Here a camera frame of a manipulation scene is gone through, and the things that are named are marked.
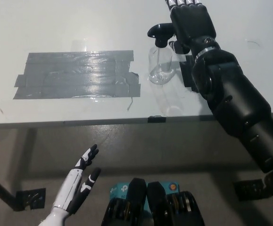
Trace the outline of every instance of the metal bracket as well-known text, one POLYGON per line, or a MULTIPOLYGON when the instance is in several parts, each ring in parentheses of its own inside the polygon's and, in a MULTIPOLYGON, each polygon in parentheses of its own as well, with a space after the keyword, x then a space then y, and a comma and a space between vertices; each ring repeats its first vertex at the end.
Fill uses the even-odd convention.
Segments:
POLYGON ((34 189, 29 191, 18 191, 16 200, 24 207, 30 207, 31 210, 44 209, 46 188, 34 189))

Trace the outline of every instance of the black robotic arm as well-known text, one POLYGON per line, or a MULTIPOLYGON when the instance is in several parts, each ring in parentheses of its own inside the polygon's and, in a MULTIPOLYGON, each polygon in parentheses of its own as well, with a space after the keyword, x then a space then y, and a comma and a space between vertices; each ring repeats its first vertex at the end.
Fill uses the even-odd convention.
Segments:
POLYGON ((192 77, 215 119, 236 137, 264 173, 273 195, 271 107, 246 78, 235 58, 220 49, 207 8, 199 0, 166 0, 177 40, 190 49, 192 77))

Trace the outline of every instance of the robotic arm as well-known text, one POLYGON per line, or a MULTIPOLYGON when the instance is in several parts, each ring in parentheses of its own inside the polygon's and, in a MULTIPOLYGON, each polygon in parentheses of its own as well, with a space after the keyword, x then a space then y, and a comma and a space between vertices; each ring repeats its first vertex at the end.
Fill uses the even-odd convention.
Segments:
POLYGON ((264 173, 273 195, 271 107, 235 58, 220 49, 207 8, 199 0, 166 0, 177 40, 195 61, 192 77, 224 130, 236 137, 264 173))
POLYGON ((64 226, 65 220, 78 211, 100 174, 100 168, 95 168, 87 181, 79 188, 83 171, 92 164, 92 159, 98 152, 97 145, 92 146, 70 170, 57 194, 50 214, 39 226, 64 226))

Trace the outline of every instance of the teal box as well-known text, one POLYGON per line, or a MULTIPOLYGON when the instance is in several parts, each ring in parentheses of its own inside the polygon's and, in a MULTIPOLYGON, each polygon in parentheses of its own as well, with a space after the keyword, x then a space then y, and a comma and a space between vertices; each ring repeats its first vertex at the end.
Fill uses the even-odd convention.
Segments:
MULTIPOLYGON (((164 187, 166 194, 179 192, 179 184, 177 182, 160 182, 160 184, 164 187)), ((113 198, 126 199, 128 186, 129 186, 129 182, 118 183, 115 186, 113 186, 110 189, 110 200, 113 198)), ((148 217, 152 217, 152 214, 149 208, 148 199, 146 198, 146 202, 144 205, 144 218, 148 218, 148 217)))

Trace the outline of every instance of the robot finger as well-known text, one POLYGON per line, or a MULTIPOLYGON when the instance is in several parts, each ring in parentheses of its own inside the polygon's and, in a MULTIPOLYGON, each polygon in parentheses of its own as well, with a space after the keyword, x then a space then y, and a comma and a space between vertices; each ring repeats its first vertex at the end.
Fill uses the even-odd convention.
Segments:
POLYGON ((82 184, 81 189, 75 194, 74 198, 66 209, 69 214, 75 214, 79 210, 89 195, 92 187, 94 186, 94 183, 98 179, 100 172, 100 168, 95 168, 94 171, 89 175, 87 181, 82 184))
POLYGON ((187 6, 191 6, 191 5, 194 5, 195 3, 194 3, 194 0, 185 0, 185 4, 187 6))
POLYGON ((196 6, 202 5, 201 0, 195 0, 194 3, 195 3, 196 6))
POLYGON ((99 153, 98 149, 95 149, 94 151, 90 152, 89 160, 94 159, 94 157, 99 153))
POLYGON ((99 152, 98 149, 96 149, 98 146, 94 145, 91 148, 89 148, 80 158, 80 160, 75 165, 74 169, 80 169, 85 170, 87 166, 89 166, 92 162, 91 160, 94 159, 96 154, 99 152))
POLYGON ((165 2, 167 3, 170 11, 172 11, 173 8, 177 7, 175 0, 165 0, 165 2))
POLYGON ((179 7, 186 6, 186 4, 184 3, 184 0, 176 0, 176 5, 179 7))

